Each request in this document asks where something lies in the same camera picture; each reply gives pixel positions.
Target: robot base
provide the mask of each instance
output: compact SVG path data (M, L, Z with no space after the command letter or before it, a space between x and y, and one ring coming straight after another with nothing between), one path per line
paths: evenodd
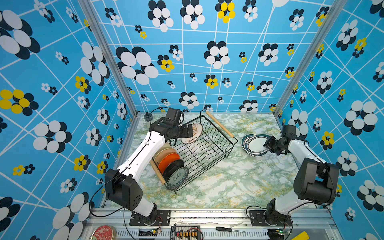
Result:
M264 216L265 210L250 210L249 214L251 216L251 223L253 227L271 227L268 223L265 221ZM286 226L292 226L292 222L289 220L285 223ZM284 223L277 223L276 228L284 227Z
M157 210L156 217L161 217L163 220L161 226L169 226L170 210ZM140 214L133 212L131 220L129 221L130 226L159 226L159 219L155 218L154 223L147 222L144 218L140 217Z

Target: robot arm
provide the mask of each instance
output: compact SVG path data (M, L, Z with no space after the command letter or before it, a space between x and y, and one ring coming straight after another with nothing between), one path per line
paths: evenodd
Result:
M295 126L285 125L281 139L276 140L271 136L264 145L270 152L277 155L292 153L301 164L293 183L293 190L268 203L265 220L270 225L286 222L306 203L330 204L335 199L339 168L320 158L303 138L296 136L295 132Z
M117 170L105 174L106 197L115 203L137 212L147 223L156 218L157 206L143 197L137 183L153 155L169 139L192 137L192 125L181 125L179 109L169 108L164 118L151 124L149 132L133 154Z

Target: blue wallpaper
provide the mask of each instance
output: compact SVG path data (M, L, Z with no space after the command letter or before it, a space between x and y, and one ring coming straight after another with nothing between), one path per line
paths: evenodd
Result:
M333 0L91 2L139 111L270 112Z
M0 239L77 239L132 115L76 0L2 1L0 46Z
M383 239L384 5L348 0L278 115L340 168L328 206L344 239Z

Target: green marble surface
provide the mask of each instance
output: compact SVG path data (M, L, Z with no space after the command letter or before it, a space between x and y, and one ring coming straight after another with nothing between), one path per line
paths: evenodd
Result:
M164 115L154 114L154 119ZM229 157L177 193L167 190L148 164L139 182L145 197L159 208L245 208L249 205L265 207L271 199L292 190L298 168L290 154L276 156L268 152L262 157L253 157L241 147L242 137L250 133L280 136L280 129L272 114L213 115L238 139ZM196 113L187 113L184 122L198 116ZM147 131L141 115L130 155Z

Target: black wire dish rack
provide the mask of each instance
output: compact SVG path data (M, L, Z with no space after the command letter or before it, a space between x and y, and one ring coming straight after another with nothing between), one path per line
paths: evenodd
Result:
M197 137L193 143L184 144L179 139L172 141L171 146L176 150L176 152L180 155L180 159L184 161L184 167L189 168L188 177L184 182L179 184L178 186L170 188L168 183L165 182L164 178L162 178L158 169L155 169L156 165L154 162L152 167L155 169L158 177L161 182L166 186L169 190L179 191L189 183L191 183L198 176L202 175L206 171L208 171L211 167L216 165L218 162L227 158L229 154L232 152L234 145L238 142L235 136L228 131L215 117L212 116L209 112L206 114L219 125L232 139L229 139L223 131L221 131L211 120L209 120L206 116L202 115L200 111L200 116L187 122L186 124L192 124L195 122L199 122L203 126L203 130L200 136Z

